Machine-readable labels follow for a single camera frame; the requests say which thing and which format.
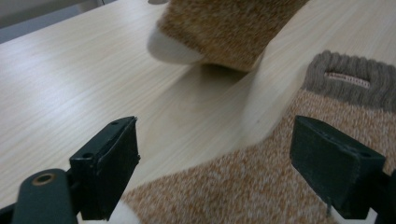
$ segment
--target brown ribbed cuff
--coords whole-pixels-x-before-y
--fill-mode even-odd
[[[303,89],[352,105],[396,111],[392,65],[324,51],[309,65]]]

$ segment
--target brown sock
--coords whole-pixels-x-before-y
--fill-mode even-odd
[[[308,0],[171,0],[148,42],[169,63],[215,63],[241,71]]]
[[[378,151],[390,174],[396,168],[395,92],[393,66],[325,51],[268,138],[147,183],[123,200],[142,223],[335,223],[290,164],[294,118],[323,120]]]

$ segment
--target tan fabric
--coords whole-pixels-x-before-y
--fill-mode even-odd
[[[171,0],[160,30],[215,63],[250,71],[308,0]]]
[[[310,66],[308,73],[312,69],[315,66]],[[380,74],[386,80],[393,76]],[[307,76],[305,88],[313,89],[309,84],[315,83],[312,78],[314,75]],[[322,81],[324,87],[330,82],[342,86],[334,81],[345,82],[330,77]],[[394,92],[396,85],[392,86],[386,93]],[[123,200],[143,223],[335,223],[326,217],[326,204],[290,163],[294,118],[320,119],[378,151],[387,157],[385,172],[390,174],[396,168],[396,114],[372,105],[378,104],[372,103],[369,109],[347,98],[339,101],[326,93],[299,90],[273,133],[258,145],[147,183]]]

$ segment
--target wood grain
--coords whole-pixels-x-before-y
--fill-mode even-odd
[[[119,0],[0,45],[1,207],[114,119],[138,117],[131,189],[263,139],[325,49],[396,64],[393,0],[312,0],[249,74],[152,59],[164,7]]]

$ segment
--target wooden table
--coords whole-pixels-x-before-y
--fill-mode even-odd
[[[247,75],[152,59],[165,6],[119,0],[0,45],[1,207],[114,119],[138,117],[131,189],[263,139],[325,49],[396,64],[394,0],[312,0]]]

